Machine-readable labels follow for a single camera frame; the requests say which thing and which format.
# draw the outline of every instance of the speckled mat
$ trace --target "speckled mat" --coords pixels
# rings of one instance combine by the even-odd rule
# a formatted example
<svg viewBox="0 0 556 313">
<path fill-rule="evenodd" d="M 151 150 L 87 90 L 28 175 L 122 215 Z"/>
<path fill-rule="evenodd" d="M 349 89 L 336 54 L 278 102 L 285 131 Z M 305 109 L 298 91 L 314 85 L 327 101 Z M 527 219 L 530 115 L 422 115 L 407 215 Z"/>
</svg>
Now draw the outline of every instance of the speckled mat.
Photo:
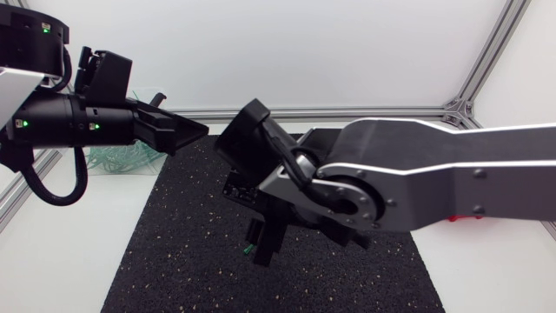
<svg viewBox="0 0 556 313">
<path fill-rule="evenodd" d="M 229 166 L 206 137 L 168 158 L 104 312 L 443 312 L 412 237 L 345 249 L 290 227 L 269 268 L 242 251 L 250 210 L 220 196 Z"/>
</svg>

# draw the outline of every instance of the white floor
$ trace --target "white floor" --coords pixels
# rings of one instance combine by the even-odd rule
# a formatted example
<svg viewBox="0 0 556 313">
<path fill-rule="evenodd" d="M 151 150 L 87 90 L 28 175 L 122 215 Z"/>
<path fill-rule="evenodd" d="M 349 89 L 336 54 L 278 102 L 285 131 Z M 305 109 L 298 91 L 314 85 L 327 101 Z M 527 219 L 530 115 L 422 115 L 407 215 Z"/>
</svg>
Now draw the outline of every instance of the white floor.
<svg viewBox="0 0 556 313">
<path fill-rule="evenodd" d="M 46 185 L 69 192 L 73 169 L 67 153 Z M 155 180 L 91 176 L 85 196 L 67 208 L 31 196 L 0 234 L 0 311 L 100 311 Z M 556 310 L 556 242 L 539 222 L 441 222 L 413 236 L 447 312 Z"/>
</svg>

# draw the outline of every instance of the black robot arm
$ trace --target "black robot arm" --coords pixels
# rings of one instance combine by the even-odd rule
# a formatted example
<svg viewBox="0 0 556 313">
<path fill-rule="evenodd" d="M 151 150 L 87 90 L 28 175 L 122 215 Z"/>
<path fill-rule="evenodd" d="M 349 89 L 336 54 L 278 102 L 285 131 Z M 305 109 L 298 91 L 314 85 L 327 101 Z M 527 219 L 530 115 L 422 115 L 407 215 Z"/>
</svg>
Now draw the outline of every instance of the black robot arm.
<svg viewBox="0 0 556 313">
<path fill-rule="evenodd" d="M 215 147 L 234 167 L 224 195 L 263 214 L 248 232 L 256 263 L 268 265 L 289 224 L 366 247 L 359 230 L 417 230 L 450 216 L 556 220 L 556 125 L 454 131 L 364 118 L 295 141 L 269 113 L 254 100 Z"/>
</svg>

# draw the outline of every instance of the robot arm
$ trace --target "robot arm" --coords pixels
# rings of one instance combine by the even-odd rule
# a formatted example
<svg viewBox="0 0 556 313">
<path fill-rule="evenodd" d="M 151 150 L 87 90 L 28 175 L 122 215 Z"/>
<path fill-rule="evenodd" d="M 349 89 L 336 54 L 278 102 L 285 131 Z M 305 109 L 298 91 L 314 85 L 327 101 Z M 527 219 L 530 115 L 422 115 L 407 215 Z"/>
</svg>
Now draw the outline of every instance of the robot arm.
<svg viewBox="0 0 556 313">
<path fill-rule="evenodd" d="M 257 100 L 236 120 L 216 151 L 235 168 L 225 196 L 264 215 L 248 236 L 259 248 L 269 222 L 366 247 L 357 230 L 417 230 L 453 215 L 556 220 L 549 203 L 554 125 L 451 131 L 417 120 L 364 118 L 343 129 L 313 129 L 296 142 Z M 288 205 L 257 207 L 259 198 Z M 262 250 L 255 262 L 268 265 L 272 253 Z"/>
<path fill-rule="evenodd" d="M 72 72 L 67 43 L 69 29 L 54 17 L 0 4 L 0 163 L 21 171 L 44 201 L 70 205 L 83 195 L 84 146 L 141 140 L 174 155 L 208 133 L 204 125 L 158 109 L 163 94 L 150 104 L 126 98 L 132 62 L 109 51 L 84 47 L 75 91 L 62 93 Z M 59 147 L 74 147 L 76 154 L 76 187 L 67 196 L 51 194 L 32 166 L 33 149 Z"/>
</svg>

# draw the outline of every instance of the metal frame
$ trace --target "metal frame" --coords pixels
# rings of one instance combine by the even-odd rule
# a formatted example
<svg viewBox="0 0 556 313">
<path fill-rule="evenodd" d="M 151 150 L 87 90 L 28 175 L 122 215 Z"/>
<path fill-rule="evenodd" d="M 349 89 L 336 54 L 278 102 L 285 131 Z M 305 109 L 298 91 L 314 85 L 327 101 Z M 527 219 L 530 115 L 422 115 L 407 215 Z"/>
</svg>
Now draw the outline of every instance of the metal frame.
<svg viewBox="0 0 556 313">
<path fill-rule="evenodd" d="M 26 0 L 0 0 L 0 3 L 29 8 Z M 38 176 L 43 179 L 60 158 L 62 158 L 62 154 L 52 149 L 41 150 L 36 153 L 34 167 Z M 17 174 L 3 193 L 0 194 L 0 232 L 10 222 L 30 194 L 31 190 L 25 179 L 21 174 Z"/>
<path fill-rule="evenodd" d="M 26 0 L 0 0 L 0 2 L 29 8 Z M 438 107 L 366 107 L 366 108 L 302 108 L 302 109 L 274 109 L 273 118 L 279 122 L 329 122 L 329 121 L 352 121 L 359 117 L 415 117 L 423 120 L 436 120 L 450 123 L 463 130 L 481 128 L 480 124 L 473 118 L 473 100 L 477 97 L 481 87 L 488 79 L 494 65 L 500 58 L 510 37 L 517 28 L 520 19 L 525 14 L 526 8 L 531 0 L 507 0 L 504 9 L 499 15 L 493 30 L 487 39 L 475 65 L 463 83 L 460 92 L 447 103 Z M 174 113 L 188 117 L 201 123 L 228 123 L 235 117 L 238 110 L 172 110 Z M 52 150 L 46 150 L 51 157 Z M 44 166 L 37 160 L 37 166 Z M 20 181 L 14 180 L 8 189 L 14 189 Z M 5 206 L 3 198 L 0 198 L 0 212 Z M 15 214 L 15 207 L 10 212 Z M 554 238 L 556 238 L 556 224 L 551 223 Z"/>
</svg>

